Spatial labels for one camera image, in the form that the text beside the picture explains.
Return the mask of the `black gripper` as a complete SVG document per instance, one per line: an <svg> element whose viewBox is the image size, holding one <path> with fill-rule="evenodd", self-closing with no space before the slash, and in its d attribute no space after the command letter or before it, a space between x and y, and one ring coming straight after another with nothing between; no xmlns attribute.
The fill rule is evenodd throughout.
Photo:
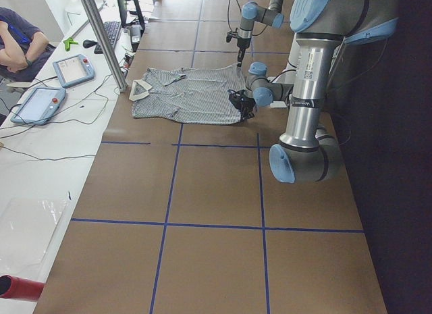
<svg viewBox="0 0 432 314"><path fill-rule="evenodd" d="M245 90L228 90L230 103L240 112L241 120L248 120L254 117L256 101L247 97Z"/></svg>
<svg viewBox="0 0 432 314"><path fill-rule="evenodd" d="M239 48L238 56L237 56L237 62L242 63L244 56L245 56L245 52L246 52L247 48L249 48L249 38L238 37L237 38L237 47Z"/></svg>

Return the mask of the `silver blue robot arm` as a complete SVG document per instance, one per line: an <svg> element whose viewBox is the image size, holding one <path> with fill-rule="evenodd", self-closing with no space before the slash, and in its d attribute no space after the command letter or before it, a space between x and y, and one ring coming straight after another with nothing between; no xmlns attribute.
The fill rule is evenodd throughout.
<svg viewBox="0 0 432 314"><path fill-rule="evenodd" d="M226 42L229 43L233 38L237 40L238 56L237 66L241 67L246 50L249 48L254 34L254 23L259 22L266 26L280 28L284 21L282 14L284 0L270 0L268 7L262 7L258 3L251 1L240 8L240 27L235 30L230 26L230 9L227 9L227 23L229 31L227 32Z"/></svg>
<svg viewBox="0 0 432 314"><path fill-rule="evenodd" d="M318 182L335 176L342 164L337 140L320 124L335 48L389 38L398 23L399 0L294 0L290 28L296 57L291 83L267 78L267 66L250 65L244 88L229 100L242 119L255 107L283 101L286 131L270 148L274 177L283 183Z"/></svg>

